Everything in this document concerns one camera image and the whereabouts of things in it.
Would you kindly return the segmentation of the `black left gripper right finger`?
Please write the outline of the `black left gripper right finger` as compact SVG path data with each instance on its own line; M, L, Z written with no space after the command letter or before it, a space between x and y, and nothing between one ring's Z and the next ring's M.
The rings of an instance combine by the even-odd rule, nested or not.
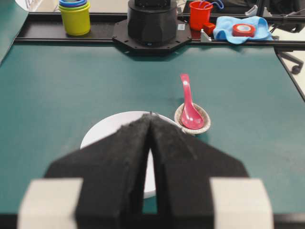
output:
M157 212L171 229L214 228L211 177L248 177L243 163L150 116Z

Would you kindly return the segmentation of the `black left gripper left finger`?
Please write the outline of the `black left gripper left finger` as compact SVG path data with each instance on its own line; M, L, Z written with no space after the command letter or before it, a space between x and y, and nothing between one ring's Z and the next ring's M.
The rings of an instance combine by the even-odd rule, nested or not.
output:
M123 229L142 214L150 115L69 153L48 167L45 178L82 178L76 206L80 229Z

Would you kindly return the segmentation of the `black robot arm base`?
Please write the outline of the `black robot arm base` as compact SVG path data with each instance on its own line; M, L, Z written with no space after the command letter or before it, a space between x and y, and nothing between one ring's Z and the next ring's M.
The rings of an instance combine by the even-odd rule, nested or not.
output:
M112 39L142 53L166 53L190 42L190 26L178 20L174 0L130 0L127 19L115 24Z

